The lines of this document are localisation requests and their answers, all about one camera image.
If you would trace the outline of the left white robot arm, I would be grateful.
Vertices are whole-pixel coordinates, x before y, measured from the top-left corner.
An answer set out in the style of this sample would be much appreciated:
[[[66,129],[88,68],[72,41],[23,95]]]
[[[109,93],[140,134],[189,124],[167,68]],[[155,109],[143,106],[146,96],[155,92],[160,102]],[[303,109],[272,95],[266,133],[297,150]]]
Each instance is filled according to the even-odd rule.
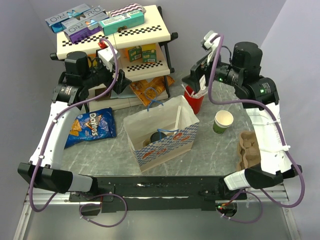
[[[50,113],[40,142],[29,162],[20,163],[18,173],[29,183],[29,192],[35,188],[54,193],[81,192],[87,201],[99,195],[95,177],[72,173],[61,169],[63,150],[76,117],[84,105],[90,102],[89,89],[104,84],[109,92],[129,84],[119,68],[119,53],[106,48],[97,51],[97,66],[89,64],[83,51],[73,51],[64,59],[65,71],[53,90]]]

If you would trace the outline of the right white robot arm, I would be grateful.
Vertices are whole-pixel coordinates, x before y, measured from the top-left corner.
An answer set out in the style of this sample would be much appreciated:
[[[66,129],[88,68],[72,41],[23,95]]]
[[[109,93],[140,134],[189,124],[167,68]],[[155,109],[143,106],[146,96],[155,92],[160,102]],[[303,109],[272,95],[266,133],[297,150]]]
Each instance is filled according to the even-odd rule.
[[[302,175],[302,167],[292,163],[280,120],[280,102],[275,82],[260,74],[262,50],[253,42],[243,41],[234,45],[229,63],[221,62],[219,41],[203,41],[208,54],[198,60],[190,74],[182,79],[196,93],[205,86],[212,87],[214,80],[234,87],[237,102],[249,116],[260,152],[260,163],[223,178],[218,193],[230,199],[237,189],[273,187],[288,178]]]

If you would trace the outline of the brown pulp cup carrier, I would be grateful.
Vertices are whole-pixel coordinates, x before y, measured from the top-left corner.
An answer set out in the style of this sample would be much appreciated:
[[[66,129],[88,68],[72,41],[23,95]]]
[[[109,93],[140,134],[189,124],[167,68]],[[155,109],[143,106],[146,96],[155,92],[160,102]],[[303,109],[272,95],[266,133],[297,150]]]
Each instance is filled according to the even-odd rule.
[[[184,145],[184,142],[182,141],[184,134],[182,132],[178,131],[158,131],[158,132],[163,132],[166,134],[166,137],[150,143],[150,136],[147,137],[143,142],[142,146],[145,147],[151,147],[151,148],[167,148],[167,149],[176,149]]]

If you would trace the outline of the paper takeout bag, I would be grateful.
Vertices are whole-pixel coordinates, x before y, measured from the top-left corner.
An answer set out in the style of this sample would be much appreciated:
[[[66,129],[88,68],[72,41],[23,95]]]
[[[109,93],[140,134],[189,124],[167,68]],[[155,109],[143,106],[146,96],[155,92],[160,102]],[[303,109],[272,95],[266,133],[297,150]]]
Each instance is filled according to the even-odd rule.
[[[183,95],[123,119],[131,152],[142,173],[190,151],[199,123]]]

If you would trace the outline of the black coffee cup lid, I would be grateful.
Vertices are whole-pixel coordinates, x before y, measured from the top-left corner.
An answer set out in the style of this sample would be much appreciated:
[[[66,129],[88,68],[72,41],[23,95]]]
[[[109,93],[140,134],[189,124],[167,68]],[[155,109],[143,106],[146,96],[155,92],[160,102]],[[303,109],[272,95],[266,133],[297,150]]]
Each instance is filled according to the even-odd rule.
[[[160,141],[161,139],[164,139],[166,137],[167,137],[167,135],[164,132],[158,131],[158,132],[153,133],[150,136],[149,142],[154,143],[154,142]]]

